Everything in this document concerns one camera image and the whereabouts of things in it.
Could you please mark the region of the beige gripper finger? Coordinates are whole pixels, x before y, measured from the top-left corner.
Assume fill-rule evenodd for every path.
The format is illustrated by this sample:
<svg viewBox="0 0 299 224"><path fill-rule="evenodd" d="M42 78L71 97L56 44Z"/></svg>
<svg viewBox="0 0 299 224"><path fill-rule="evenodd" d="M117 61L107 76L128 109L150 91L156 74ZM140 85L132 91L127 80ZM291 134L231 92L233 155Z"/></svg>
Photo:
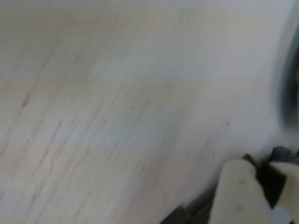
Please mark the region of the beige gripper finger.
<svg viewBox="0 0 299 224"><path fill-rule="evenodd" d="M274 219L256 167L244 159L227 161L211 210L212 224L272 224Z"/></svg>
<svg viewBox="0 0 299 224"><path fill-rule="evenodd" d="M299 166L286 162L262 164L258 182L271 209L277 205L288 213L292 221L299 222Z"/></svg>

